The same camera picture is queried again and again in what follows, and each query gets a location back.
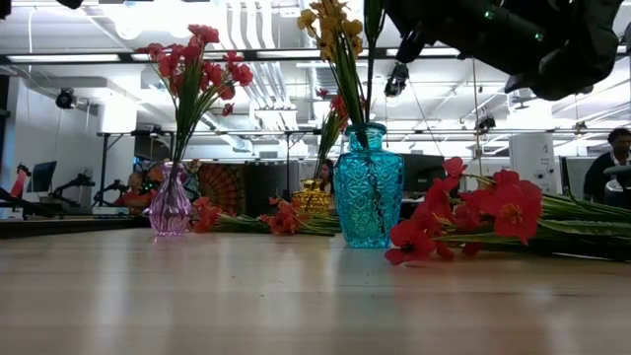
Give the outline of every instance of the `black shirt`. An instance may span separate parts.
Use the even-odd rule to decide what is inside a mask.
[[[585,174],[583,195],[591,196],[594,202],[602,203],[604,201],[604,186],[611,180],[611,177],[606,176],[602,172],[616,165],[612,157],[613,154],[611,153],[600,155],[594,160],[592,166]]]

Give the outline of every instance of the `turquoise glass vase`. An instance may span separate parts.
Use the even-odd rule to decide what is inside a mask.
[[[362,129],[367,147],[360,143]],[[403,158],[382,150],[384,134],[382,124],[349,126],[350,152],[339,157],[333,170],[337,214],[351,248],[388,248],[389,230],[398,223]]]

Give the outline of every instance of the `person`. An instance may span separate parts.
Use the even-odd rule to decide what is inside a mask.
[[[139,173],[132,173],[127,181],[127,186],[130,191],[126,192],[118,199],[114,201],[115,205],[128,207],[129,214],[137,215],[142,213],[145,208],[149,207],[151,200],[153,199],[155,192],[152,190],[150,193],[141,194],[142,190],[142,176]]]
[[[325,160],[324,164],[322,164],[319,178],[322,179],[319,190],[329,192],[331,195],[335,194],[335,188],[333,186],[333,162],[331,162],[330,159]]]
[[[631,131],[626,128],[616,128],[609,133],[607,142],[611,151],[600,155],[585,174],[583,184],[583,198],[596,203],[604,202],[604,186],[612,179],[603,172],[613,166],[624,166],[629,163],[629,149],[631,147]]]

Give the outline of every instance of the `pink glass vase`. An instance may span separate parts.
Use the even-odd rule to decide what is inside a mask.
[[[192,213],[192,206],[181,184],[184,165],[177,163],[177,171],[172,177],[173,168],[174,163],[163,163],[164,181],[149,207],[151,227],[158,237],[182,236]]]

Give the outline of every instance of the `desk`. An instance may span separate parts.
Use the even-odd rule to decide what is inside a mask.
[[[631,352],[623,263],[483,253],[392,267],[340,238],[151,236],[0,241],[2,353]]]

